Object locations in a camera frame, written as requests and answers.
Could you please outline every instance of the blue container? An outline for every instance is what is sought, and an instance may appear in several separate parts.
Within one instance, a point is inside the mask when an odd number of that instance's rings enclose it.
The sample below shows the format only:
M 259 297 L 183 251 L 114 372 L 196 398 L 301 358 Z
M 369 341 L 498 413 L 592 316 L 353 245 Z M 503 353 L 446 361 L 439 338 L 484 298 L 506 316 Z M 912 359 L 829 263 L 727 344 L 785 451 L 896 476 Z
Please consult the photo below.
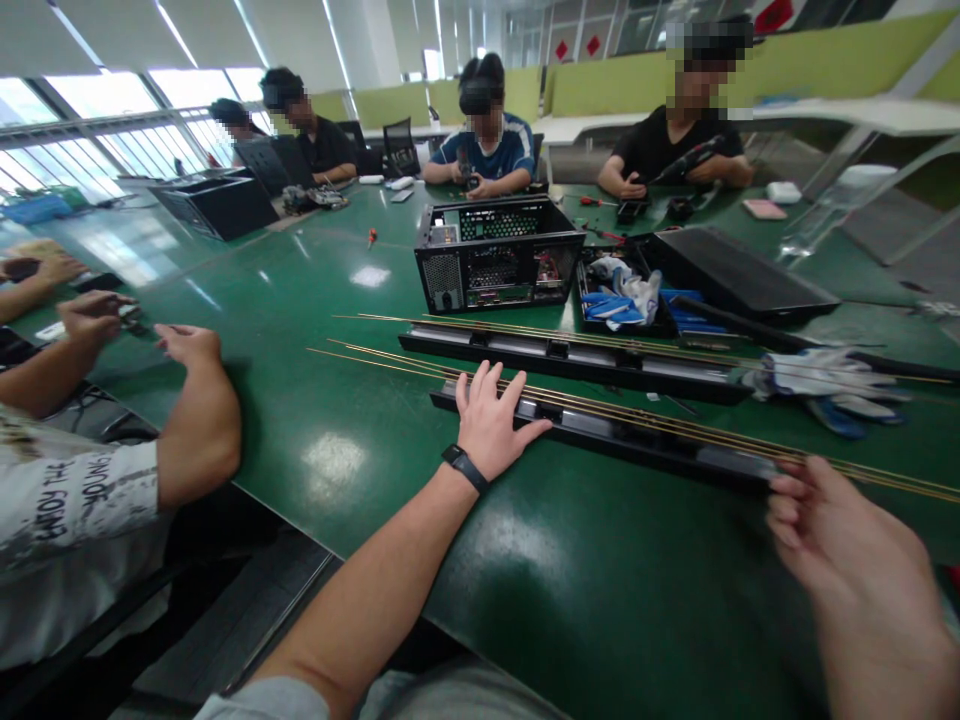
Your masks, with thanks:
M 4 217 L 21 225 L 34 225 L 38 222 L 66 217 L 73 209 L 59 195 L 44 195 L 33 200 L 24 200 L 16 205 L 0 207 Z

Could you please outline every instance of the person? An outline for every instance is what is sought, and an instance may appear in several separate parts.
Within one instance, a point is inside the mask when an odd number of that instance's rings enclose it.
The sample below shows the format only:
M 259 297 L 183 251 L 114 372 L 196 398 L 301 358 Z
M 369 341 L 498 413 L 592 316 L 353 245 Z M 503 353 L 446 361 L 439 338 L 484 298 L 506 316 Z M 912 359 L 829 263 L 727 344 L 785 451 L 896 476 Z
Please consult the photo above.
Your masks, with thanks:
M 460 107 L 467 115 L 463 128 L 448 137 L 423 170 L 428 183 L 467 179 L 460 169 L 465 155 L 479 185 L 470 200 L 519 192 L 533 182 L 533 134 L 516 115 L 503 111 L 503 63 L 496 53 L 473 58 L 460 75 Z
M 247 109 L 230 98 L 219 98 L 211 103 L 208 110 L 210 117 L 220 123 L 233 138 L 234 145 L 244 140 L 253 140 L 266 137 L 266 133 L 253 122 Z M 233 154 L 234 167 L 243 167 L 243 162 L 236 152 Z
M 407 685 L 393 671 L 375 681 L 413 626 L 477 488 L 551 427 L 539 420 L 514 431 L 526 376 L 498 398 L 502 369 L 484 361 L 469 391 L 465 375 L 457 382 L 457 444 L 481 477 L 441 465 L 330 579 L 249 683 L 210 698 L 198 720 L 350 718 L 364 698 L 360 717 L 371 720 L 563 717 L 479 660 L 455 659 Z M 919 539 L 822 458 L 783 470 L 771 480 L 767 522 L 816 609 L 833 717 L 956 717 L 960 651 Z
M 700 24 L 689 33 L 703 42 L 691 42 L 681 69 L 674 76 L 674 93 L 645 120 L 630 128 L 613 149 L 597 183 L 621 200 L 646 197 L 647 183 L 657 178 L 675 160 L 717 135 L 722 141 L 716 154 L 685 176 L 665 177 L 663 184 L 709 185 L 721 182 L 731 188 L 748 187 L 753 168 L 744 155 L 743 143 L 733 124 L 711 109 L 711 99 L 726 83 L 745 46 L 752 45 L 749 23 Z M 717 25 L 726 28 L 718 30 Z
M 338 183 L 357 176 L 357 154 L 346 133 L 317 115 L 303 89 L 303 80 L 289 68 L 267 70 L 260 81 L 263 104 L 281 113 L 296 130 L 297 142 L 318 183 Z
M 171 516 L 240 462 L 240 408 L 216 333 L 156 325 L 186 381 L 155 442 L 102 445 L 45 426 L 120 332 L 132 300 L 93 291 L 57 306 L 66 337 L 0 374 L 0 669 L 49 657 L 157 570 Z M 145 629 L 160 593 L 111 641 Z
M 0 262 L 0 282 L 8 282 L 21 271 L 29 271 L 34 267 L 36 272 L 33 275 L 0 292 L 0 325 L 13 322 L 46 302 L 59 285 L 77 279 L 88 270 L 86 265 L 66 253 L 51 255 L 43 260 L 8 258 Z

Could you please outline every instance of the clear plastic container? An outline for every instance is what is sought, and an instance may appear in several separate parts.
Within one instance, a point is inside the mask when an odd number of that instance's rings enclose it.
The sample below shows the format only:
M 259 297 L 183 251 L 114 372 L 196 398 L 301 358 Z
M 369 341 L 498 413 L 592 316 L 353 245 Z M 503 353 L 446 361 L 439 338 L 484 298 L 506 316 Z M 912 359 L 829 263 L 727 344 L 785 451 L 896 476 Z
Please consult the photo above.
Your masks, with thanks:
M 889 165 L 851 165 L 827 188 L 807 212 L 787 226 L 780 243 L 780 259 L 809 257 L 831 230 L 863 207 L 880 183 L 896 172 Z

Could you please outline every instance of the white t-shirt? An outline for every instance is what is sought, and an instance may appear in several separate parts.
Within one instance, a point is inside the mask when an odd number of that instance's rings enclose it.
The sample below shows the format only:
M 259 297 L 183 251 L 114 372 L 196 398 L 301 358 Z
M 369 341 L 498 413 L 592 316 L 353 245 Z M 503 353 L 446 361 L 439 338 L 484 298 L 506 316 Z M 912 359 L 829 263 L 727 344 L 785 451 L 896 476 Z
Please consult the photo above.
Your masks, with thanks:
M 358 720 L 568 720 L 516 680 L 477 658 L 420 677 L 388 672 L 370 687 Z M 329 720 L 323 696 L 301 680 L 258 680 L 230 697 L 214 695 L 195 720 Z
M 0 670 L 49 657 L 163 563 L 156 443 L 101 445 L 0 405 Z M 100 645 L 166 612 L 158 593 Z

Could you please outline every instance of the watch strap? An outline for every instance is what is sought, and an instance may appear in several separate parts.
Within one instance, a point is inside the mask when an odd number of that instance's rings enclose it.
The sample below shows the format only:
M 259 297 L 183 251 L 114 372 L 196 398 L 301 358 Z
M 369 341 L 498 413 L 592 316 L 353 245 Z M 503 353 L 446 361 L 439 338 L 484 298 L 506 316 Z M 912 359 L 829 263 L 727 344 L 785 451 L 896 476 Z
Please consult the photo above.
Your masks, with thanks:
M 481 495 L 490 489 L 490 483 L 483 476 L 483 473 L 477 470 L 477 466 L 473 464 L 466 450 L 456 443 L 451 443 L 451 445 L 440 454 L 440 457 L 455 470 L 459 470 Z

